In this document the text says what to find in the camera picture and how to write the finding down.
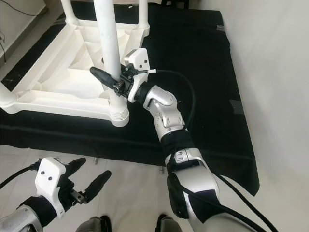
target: electrical wire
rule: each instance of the electrical wire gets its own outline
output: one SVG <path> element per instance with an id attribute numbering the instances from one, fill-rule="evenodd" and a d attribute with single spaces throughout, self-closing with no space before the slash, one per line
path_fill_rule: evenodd
<path id="1" fill-rule="evenodd" d="M 220 210 L 238 218 L 239 220 L 243 221 L 244 223 L 246 223 L 248 226 L 250 226 L 252 229 L 256 230 L 257 232 L 266 232 L 262 227 L 257 225 L 255 222 L 251 221 L 249 218 L 247 218 L 244 215 L 236 212 L 235 210 L 232 210 L 231 208 L 228 208 L 228 207 L 221 205 L 221 204 L 216 204 L 216 203 L 207 201 L 207 200 L 203 199 L 202 197 L 197 196 L 194 192 L 188 190 L 187 188 L 185 188 L 184 186 L 182 186 L 180 184 L 178 186 L 183 192 L 187 193 L 189 196 L 192 196 L 192 197 L 196 198 L 197 200 L 199 200 L 199 201 L 201 201 L 205 204 L 211 205 L 214 208 L 220 209 Z"/>
<path id="2" fill-rule="evenodd" d="M 172 71 L 172 70 L 156 70 L 156 73 L 168 73 L 168 74 L 177 75 L 177 76 L 181 77 L 188 84 L 188 86 L 190 88 L 190 92 L 191 92 L 192 106 L 191 106 L 191 111 L 189 113 L 189 116 L 188 116 L 187 120 L 185 121 L 185 125 L 184 125 L 183 129 L 189 130 L 189 128 L 192 126 L 192 121 L 193 121 L 194 113 L 195 113 L 195 110 L 196 110 L 196 95 L 195 95 L 195 91 L 194 91 L 192 83 L 189 81 L 188 78 L 186 78 L 180 72 L 176 72 L 176 71 Z"/>
<path id="3" fill-rule="evenodd" d="M 22 170 L 19 170 L 18 172 L 14 173 L 13 175 L 11 175 L 9 178 L 7 178 L 5 181 L 3 181 L 0 184 L 0 189 L 2 189 L 6 184 L 8 184 L 11 180 L 13 180 L 14 178 L 18 177 L 19 175 L 21 175 L 22 173 L 25 173 L 26 171 L 29 170 L 38 170 L 39 166 L 41 163 L 41 159 L 38 159 L 38 161 L 36 161 L 35 163 L 33 163 L 32 165 L 30 165 L 27 168 L 23 168 Z"/>
<path id="4" fill-rule="evenodd" d="M 260 212 L 258 211 L 242 194 L 235 188 L 229 181 L 227 181 L 223 176 L 220 174 L 211 171 L 215 174 L 220 180 L 222 180 L 227 186 L 229 186 L 236 194 L 239 196 L 240 199 L 271 229 L 273 232 L 278 232 L 276 227 Z"/>
<path id="5" fill-rule="evenodd" d="M 21 11 L 21 10 L 18 10 L 18 9 L 16 9 L 16 8 L 14 8 L 13 6 L 11 6 L 9 3 L 7 3 L 6 1 L 4 1 L 4 0 L 0 0 L 0 1 L 2 1 L 3 3 L 5 3 L 5 4 L 7 4 L 9 7 L 11 7 L 12 9 L 14 9 L 14 10 L 16 10 L 16 11 L 18 11 L 18 12 L 20 12 L 20 13 L 22 13 L 22 14 L 24 14 L 24 15 L 28 15 L 28 16 L 40 16 L 40 15 L 44 15 L 44 14 L 46 14 L 47 12 L 48 12 L 48 9 L 45 11 L 45 12 L 43 12 L 43 13 L 40 13 L 40 14 L 28 14 L 28 13 L 25 13 L 25 12 L 23 12 L 23 11 Z"/>
<path id="6" fill-rule="evenodd" d="M 8 184 L 11 180 L 13 180 L 14 178 L 18 177 L 19 175 L 21 175 L 22 173 L 25 173 L 26 171 L 29 171 L 32 169 L 32 166 L 29 166 L 27 168 L 24 168 L 22 170 L 19 170 L 18 172 L 14 173 L 13 175 L 11 175 L 9 178 L 7 178 L 5 181 L 3 181 L 0 184 L 0 189 L 2 189 L 6 184 Z"/>

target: floor tile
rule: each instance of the floor tile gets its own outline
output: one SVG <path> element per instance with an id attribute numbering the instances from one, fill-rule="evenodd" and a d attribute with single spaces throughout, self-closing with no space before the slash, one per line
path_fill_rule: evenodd
<path id="1" fill-rule="evenodd" d="M 174 216 L 166 186 L 166 174 L 159 167 L 132 162 L 108 160 L 112 172 L 103 187 L 97 216 L 109 215 L 113 232 L 154 231 L 161 213 L 179 222 L 184 232 L 190 232 L 186 220 Z"/>
<path id="2" fill-rule="evenodd" d="M 0 155 L 0 183 L 7 179 L 10 175 L 21 170 L 23 168 L 25 159 L 27 157 L 23 155 Z M 9 182 L 6 186 L 0 189 L 0 218 L 5 208 L 7 200 L 15 185 L 16 179 Z"/>
<path id="3" fill-rule="evenodd" d="M 13 146 L 1 145 L 0 146 L 0 156 L 3 155 L 24 155 L 29 154 L 29 148 L 17 148 Z"/>

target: black cloth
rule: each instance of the black cloth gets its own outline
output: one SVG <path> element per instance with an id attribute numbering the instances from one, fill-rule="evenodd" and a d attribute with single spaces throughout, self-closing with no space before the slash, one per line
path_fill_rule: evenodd
<path id="1" fill-rule="evenodd" d="M 92 3 L 72 2 L 79 19 L 95 20 Z M 231 102 L 240 102 L 230 55 L 230 43 L 219 11 L 182 10 L 149 5 L 150 35 L 147 48 L 151 68 L 175 70 L 186 75 L 197 95 L 191 130 L 195 145 L 207 164 L 228 176 L 251 194 L 259 189 L 255 157 L 245 115 L 236 114 Z M 116 21 L 138 23 L 138 7 L 115 5 Z M 60 32 L 54 25 L 4 78 L 13 89 L 43 50 Z M 176 76 L 151 74 L 152 82 L 179 101 L 184 119 L 191 107 L 190 92 Z M 1 144 L 75 153 L 99 158 L 164 165 L 164 154 L 153 118 L 138 103 L 128 103 L 129 123 L 115 128 L 109 121 L 22 111 L 1 110 Z"/>

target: white metal pole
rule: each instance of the white metal pole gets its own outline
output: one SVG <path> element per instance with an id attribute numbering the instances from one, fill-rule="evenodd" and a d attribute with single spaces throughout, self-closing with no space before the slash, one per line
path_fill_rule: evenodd
<path id="1" fill-rule="evenodd" d="M 144 36 L 149 35 L 150 26 L 148 24 L 148 0 L 139 1 L 139 28 L 145 29 Z"/>
<path id="2" fill-rule="evenodd" d="M 93 3 L 100 33 L 105 71 L 115 80 L 120 80 L 120 55 L 113 0 L 94 0 Z M 117 96 L 111 89 L 109 96 L 112 123 L 115 126 L 124 126 L 129 120 L 126 99 Z"/>
<path id="3" fill-rule="evenodd" d="M 70 0 L 61 0 L 61 4 L 66 15 L 66 23 L 78 24 L 78 19 L 74 14 Z"/>
<path id="4" fill-rule="evenodd" d="M 0 82 L 0 107 L 5 107 L 16 102 L 17 95 L 9 91 L 4 84 Z"/>

